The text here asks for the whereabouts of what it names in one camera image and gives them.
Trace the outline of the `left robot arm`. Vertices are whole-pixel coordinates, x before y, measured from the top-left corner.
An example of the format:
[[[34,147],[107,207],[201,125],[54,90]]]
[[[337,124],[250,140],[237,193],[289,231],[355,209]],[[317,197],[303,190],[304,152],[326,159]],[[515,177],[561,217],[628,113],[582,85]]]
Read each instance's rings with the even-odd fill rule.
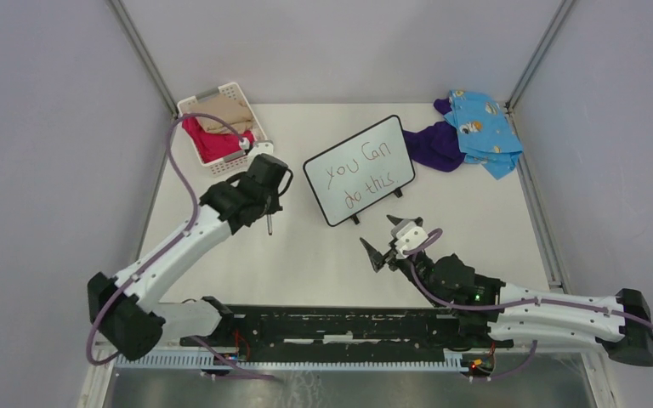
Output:
[[[145,257],[112,277],[96,273],[87,284],[92,324],[87,347],[101,334],[116,348],[116,356],[134,361],[162,340],[189,335],[217,347],[227,344],[233,324],[213,303],[162,303],[162,296],[208,251],[281,211],[280,198],[292,178],[285,162],[258,154],[245,172],[193,197],[190,217]]]

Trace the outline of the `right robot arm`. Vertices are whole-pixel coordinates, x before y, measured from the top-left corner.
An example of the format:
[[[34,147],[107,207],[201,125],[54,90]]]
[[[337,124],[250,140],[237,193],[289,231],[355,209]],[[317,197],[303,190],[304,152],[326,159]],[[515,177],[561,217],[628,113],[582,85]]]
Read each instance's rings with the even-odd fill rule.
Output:
[[[463,344],[580,344],[627,366],[653,367],[653,321],[642,292],[575,296],[481,275],[455,253],[437,260],[428,255],[442,229],[426,230],[421,218],[389,221],[387,251],[360,240],[372,269],[401,272],[433,306],[457,319]]]

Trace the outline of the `black framed whiteboard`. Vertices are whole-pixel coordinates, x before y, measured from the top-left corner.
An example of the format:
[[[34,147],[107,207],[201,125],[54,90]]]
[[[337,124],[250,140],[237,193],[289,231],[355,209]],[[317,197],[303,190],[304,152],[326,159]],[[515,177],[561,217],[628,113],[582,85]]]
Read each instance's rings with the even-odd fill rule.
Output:
[[[326,224],[335,227],[416,178],[401,119],[391,115],[306,160],[305,177]]]

